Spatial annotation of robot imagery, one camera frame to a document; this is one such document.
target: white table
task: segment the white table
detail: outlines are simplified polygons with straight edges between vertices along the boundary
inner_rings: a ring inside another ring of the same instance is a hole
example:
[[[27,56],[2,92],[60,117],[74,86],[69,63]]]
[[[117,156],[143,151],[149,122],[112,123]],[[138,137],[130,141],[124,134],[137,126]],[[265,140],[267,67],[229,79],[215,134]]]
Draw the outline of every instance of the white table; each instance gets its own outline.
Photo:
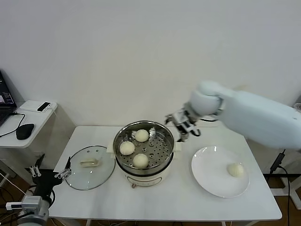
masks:
[[[0,160],[28,183],[31,182],[31,176],[24,169],[24,166],[22,164],[22,158],[14,154],[14,150],[12,150],[12,148],[22,149],[28,147],[35,139],[37,134],[40,132],[40,130],[43,128],[43,126],[45,125],[45,123],[50,118],[50,116],[52,115],[53,111],[56,108],[57,108],[57,104],[54,102],[51,105],[51,109],[47,109],[43,113],[24,111],[21,110],[20,108],[17,108],[16,111],[18,113],[25,114],[25,118],[23,119],[21,125],[27,123],[34,124],[32,134],[30,135],[29,138],[25,140],[18,140],[16,138],[15,132],[0,137]],[[9,116],[9,118],[0,126],[0,134],[5,134],[17,128],[21,119],[22,119],[22,115]]]
[[[69,156],[90,145],[104,145],[121,127],[77,127],[55,171],[61,171]],[[162,221],[258,221],[280,219],[281,211],[243,136],[223,126],[201,127],[202,136],[190,136],[182,145],[180,158],[171,163],[171,173],[160,184],[136,187],[124,178],[116,164],[101,186],[78,191],[63,182],[54,188],[50,208],[55,218],[162,220]],[[239,154],[250,174],[250,186],[232,199],[216,197],[204,190],[191,172],[191,159],[200,148],[222,145]]]

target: computer mouse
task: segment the computer mouse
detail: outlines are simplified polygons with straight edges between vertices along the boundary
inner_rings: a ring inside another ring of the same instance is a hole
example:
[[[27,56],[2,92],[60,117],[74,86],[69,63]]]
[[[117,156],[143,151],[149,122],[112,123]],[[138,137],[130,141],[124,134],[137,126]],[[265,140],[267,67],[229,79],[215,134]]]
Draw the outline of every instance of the computer mouse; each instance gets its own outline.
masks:
[[[24,124],[17,128],[16,136],[18,140],[25,140],[30,137],[32,130],[34,128],[34,124]]]

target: perforated steamer tray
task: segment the perforated steamer tray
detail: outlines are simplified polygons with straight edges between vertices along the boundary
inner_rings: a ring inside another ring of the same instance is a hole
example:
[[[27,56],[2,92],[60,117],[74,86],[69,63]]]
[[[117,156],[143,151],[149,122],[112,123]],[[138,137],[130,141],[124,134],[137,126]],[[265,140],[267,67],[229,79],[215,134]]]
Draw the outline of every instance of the perforated steamer tray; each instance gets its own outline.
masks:
[[[135,133],[145,129],[149,133],[149,139],[145,142],[135,140]],[[135,151],[131,155],[122,155],[119,147],[122,142],[130,141],[135,145]],[[174,138],[165,126],[152,121],[138,121],[125,126],[116,135],[113,142],[113,150],[120,167],[136,175],[152,174],[169,164],[173,157]],[[149,158],[149,165],[144,169],[133,166],[135,155],[143,153]]]

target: laptop screen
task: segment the laptop screen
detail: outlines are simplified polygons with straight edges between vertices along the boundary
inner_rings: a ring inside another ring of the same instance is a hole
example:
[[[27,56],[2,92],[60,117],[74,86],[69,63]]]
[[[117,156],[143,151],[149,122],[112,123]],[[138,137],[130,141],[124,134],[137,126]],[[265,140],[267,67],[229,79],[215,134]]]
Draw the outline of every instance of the laptop screen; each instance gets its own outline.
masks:
[[[0,107],[15,107],[16,104],[0,72]]]

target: laptop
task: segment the laptop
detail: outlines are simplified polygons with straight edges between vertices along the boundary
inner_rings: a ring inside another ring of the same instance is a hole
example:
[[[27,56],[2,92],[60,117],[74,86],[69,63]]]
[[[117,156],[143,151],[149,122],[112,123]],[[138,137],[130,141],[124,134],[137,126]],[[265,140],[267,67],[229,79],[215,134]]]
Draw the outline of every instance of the laptop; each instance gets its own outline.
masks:
[[[0,125],[17,108],[0,71]]]

